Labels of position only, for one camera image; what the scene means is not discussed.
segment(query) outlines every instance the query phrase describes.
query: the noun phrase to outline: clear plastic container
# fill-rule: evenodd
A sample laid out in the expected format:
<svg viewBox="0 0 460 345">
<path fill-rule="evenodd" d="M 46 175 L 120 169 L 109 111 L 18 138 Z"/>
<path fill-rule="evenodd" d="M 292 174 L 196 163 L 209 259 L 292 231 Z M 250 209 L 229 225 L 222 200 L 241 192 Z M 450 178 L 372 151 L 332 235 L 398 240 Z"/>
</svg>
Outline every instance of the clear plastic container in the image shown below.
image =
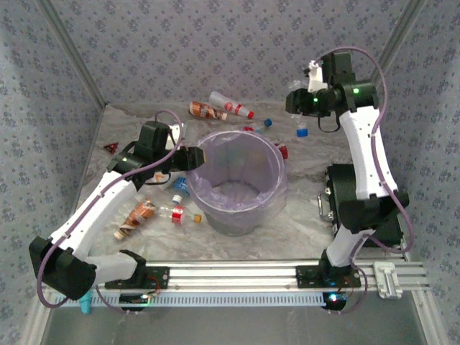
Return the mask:
<svg viewBox="0 0 460 345">
<path fill-rule="evenodd" d="M 191 198 L 215 230 L 241 236 L 286 205 L 288 179 L 281 152 L 254 132 L 219 132 L 198 146 L 206 163 L 187 173 Z"/>
</svg>

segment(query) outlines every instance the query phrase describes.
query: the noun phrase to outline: plastic bottle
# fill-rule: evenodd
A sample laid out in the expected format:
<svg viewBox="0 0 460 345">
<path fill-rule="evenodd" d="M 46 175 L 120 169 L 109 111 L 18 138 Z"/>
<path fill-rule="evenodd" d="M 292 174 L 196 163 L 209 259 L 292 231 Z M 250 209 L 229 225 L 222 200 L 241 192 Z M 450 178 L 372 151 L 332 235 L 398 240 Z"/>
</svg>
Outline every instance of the plastic bottle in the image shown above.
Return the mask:
<svg viewBox="0 0 460 345">
<path fill-rule="evenodd" d="M 257 132 L 259 134 L 264 133 L 270 126 L 272 126 L 272 120 L 266 119 L 264 120 L 264 126 L 260 126 L 259 124 L 256 124 L 253 122 L 249 126 L 244 126 L 243 130 L 247 132 Z"/>
<path fill-rule="evenodd" d="M 254 116 L 253 111 L 250 111 L 245 106 L 235 102 L 233 99 L 225 97 L 217 91 L 211 92 L 211 95 L 209 95 L 209 103 L 213 104 L 214 106 L 220 106 L 227 111 L 231 111 L 235 115 L 247 116 L 248 119 L 252 119 Z"/>
<path fill-rule="evenodd" d="M 200 102 L 191 102 L 188 110 L 190 114 L 197 117 L 203 117 L 205 119 L 218 119 L 222 121 L 227 119 L 227 113 L 211 108 L 208 104 Z"/>
<path fill-rule="evenodd" d="M 184 206 L 160 206 L 157 209 L 157 215 L 163 218 L 170 219 L 171 222 L 177 225 L 188 225 L 192 223 L 201 223 L 202 215 L 193 214 Z"/>
<path fill-rule="evenodd" d="M 120 241 L 128 236 L 131 231 L 137 229 L 141 224 L 154 215 L 156 211 L 155 205 L 149 200 L 145 199 L 138 203 L 136 208 L 131 211 L 120 229 L 114 232 L 114 236 Z"/>
<path fill-rule="evenodd" d="M 297 124 L 297 137 L 303 138 L 308 136 L 307 122 L 300 120 Z"/>
<path fill-rule="evenodd" d="M 174 181 L 172 189 L 174 189 L 175 193 L 174 197 L 172 198 L 172 202 L 176 205 L 180 204 L 184 198 L 190 196 L 190 192 L 188 191 L 187 186 L 187 179 L 184 177 L 180 177 Z"/>
<path fill-rule="evenodd" d="M 160 206 L 156 207 L 150 200 L 146 199 L 139 203 L 136 208 L 129 214 L 124 224 L 118 229 L 114 236 L 122 240 L 140 224 L 143 224 L 148 218 L 155 215 L 155 217 L 162 217 L 168 219 L 174 224 L 184 225 L 191 223 L 201 223 L 202 215 L 193 214 L 184 206 Z"/>
</svg>

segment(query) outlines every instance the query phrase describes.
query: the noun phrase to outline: white bottle cap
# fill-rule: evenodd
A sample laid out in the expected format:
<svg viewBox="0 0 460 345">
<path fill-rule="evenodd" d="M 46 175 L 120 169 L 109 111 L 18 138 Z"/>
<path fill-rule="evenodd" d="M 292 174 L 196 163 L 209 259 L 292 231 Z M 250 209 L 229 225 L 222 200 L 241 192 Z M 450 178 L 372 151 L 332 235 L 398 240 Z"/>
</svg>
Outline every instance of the white bottle cap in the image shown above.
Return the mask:
<svg viewBox="0 0 460 345">
<path fill-rule="evenodd" d="M 120 230 L 118 230 L 118 231 L 114 232 L 114 236 L 115 236 L 116 239 L 119 239 L 121 241 L 122 239 L 124 239 L 126 234 L 121 232 Z"/>
<path fill-rule="evenodd" d="M 182 201 L 182 196 L 180 196 L 179 194 L 176 194 L 172 197 L 172 201 L 173 203 L 175 203 L 176 205 L 179 205 L 180 202 Z"/>
</svg>

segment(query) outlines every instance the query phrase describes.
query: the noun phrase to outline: small red object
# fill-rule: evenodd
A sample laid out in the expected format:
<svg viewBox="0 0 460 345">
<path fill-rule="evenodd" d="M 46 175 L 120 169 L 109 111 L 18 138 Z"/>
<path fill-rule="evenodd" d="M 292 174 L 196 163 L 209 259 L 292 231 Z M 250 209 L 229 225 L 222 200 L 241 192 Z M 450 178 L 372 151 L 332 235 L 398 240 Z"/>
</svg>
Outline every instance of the small red object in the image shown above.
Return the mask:
<svg viewBox="0 0 460 345">
<path fill-rule="evenodd" d="M 114 142 L 113 144 L 108 144 L 103 147 L 104 150 L 106 150 L 108 153 L 113 155 L 116 151 L 116 148 L 118 147 L 118 142 Z"/>
<path fill-rule="evenodd" d="M 185 207 L 183 206 L 174 207 L 174 209 L 172 210 L 172 215 L 171 215 L 171 221 L 174 224 L 182 223 L 182 215 L 183 215 L 184 209 Z"/>
<path fill-rule="evenodd" d="M 275 146 L 281 151 L 282 158 L 286 160 L 289 157 L 288 148 L 284 144 L 276 143 Z"/>
</svg>

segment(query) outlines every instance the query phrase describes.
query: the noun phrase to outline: red bottle cap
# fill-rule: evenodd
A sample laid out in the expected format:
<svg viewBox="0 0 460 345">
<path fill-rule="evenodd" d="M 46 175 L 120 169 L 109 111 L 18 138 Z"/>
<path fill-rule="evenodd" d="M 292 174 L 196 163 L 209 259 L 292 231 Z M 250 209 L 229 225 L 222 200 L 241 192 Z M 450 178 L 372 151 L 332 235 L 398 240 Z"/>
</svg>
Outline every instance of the red bottle cap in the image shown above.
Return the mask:
<svg viewBox="0 0 460 345">
<path fill-rule="evenodd" d="M 279 144 L 277 147 L 281 151 L 282 158 L 286 160 L 289 157 L 288 148 L 283 144 Z"/>
</svg>

